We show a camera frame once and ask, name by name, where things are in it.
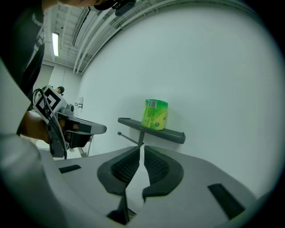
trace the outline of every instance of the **white surface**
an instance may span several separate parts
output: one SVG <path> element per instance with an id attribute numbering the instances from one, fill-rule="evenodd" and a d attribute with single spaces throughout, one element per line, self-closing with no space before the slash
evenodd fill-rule
<path id="1" fill-rule="evenodd" d="M 30 105 L 0 58 L 0 133 L 15 134 Z"/>
<path id="2" fill-rule="evenodd" d="M 166 128 L 184 131 L 186 142 L 146 134 L 145 144 L 208 160 L 259 197 L 284 159 L 284 74 L 271 36 L 251 18 L 219 8 L 169 11 L 101 50 L 83 75 L 78 117 L 107 126 L 94 136 L 96 155 L 134 146 L 118 131 L 138 140 L 118 117 L 140 121 L 145 99 L 167 101 Z"/>
<path id="3" fill-rule="evenodd" d="M 68 104 L 74 105 L 74 103 L 77 102 L 80 82 L 81 75 L 74 74 L 69 67 L 65 70 L 65 66 L 55 64 L 49 80 L 49 85 L 54 88 L 63 86 L 65 89 L 63 98 Z"/>

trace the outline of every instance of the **wall-mounted shelf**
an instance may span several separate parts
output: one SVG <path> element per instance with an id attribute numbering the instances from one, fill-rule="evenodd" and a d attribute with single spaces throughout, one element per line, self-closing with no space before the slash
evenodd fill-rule
<path id="1" fill-rule="evenodd" d="M 142 126 L 141 122 L 133 120 L 131 118 L 118 118 L 118 122 L 131 128 L 137 129 L 143 133 L 148 133 L 175 143 L 183 144 L 186 139 L 184 132 L 178 132 L 169 129 L 154 130 L 149 127 Z"/>

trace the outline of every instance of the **fluorescent light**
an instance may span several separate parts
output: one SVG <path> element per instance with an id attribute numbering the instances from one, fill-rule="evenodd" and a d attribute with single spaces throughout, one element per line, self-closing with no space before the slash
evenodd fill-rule
<path id="1" fill-rule="evenodd" d="M 53 53 L 55 56 L 59 56 L 58 52 L 58 33 L 53 33 Z"/>

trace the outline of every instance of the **metal rod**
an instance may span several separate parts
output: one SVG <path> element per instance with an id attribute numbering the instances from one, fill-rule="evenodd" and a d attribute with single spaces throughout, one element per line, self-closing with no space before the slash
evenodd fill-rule
<path id="1" fill-rule="evenodd" d="M 126 138 L 126 139 L 128 139 L 128 140 L 130 140 L 130 141 L 132 141 L 133 143 L 135 143 L 135 144 L 138 145 L 138 142 L 136 142 L 136 141 L 132 140 L 131 138 L 129 138 L 129 137 L 123 135 L 123 134 L 122 134 L 121 132 L 119 132 L 119 131 L 118 131 L 118 135 L 121 135 L 122 137 L 124 137 L 124 138 Z"/>

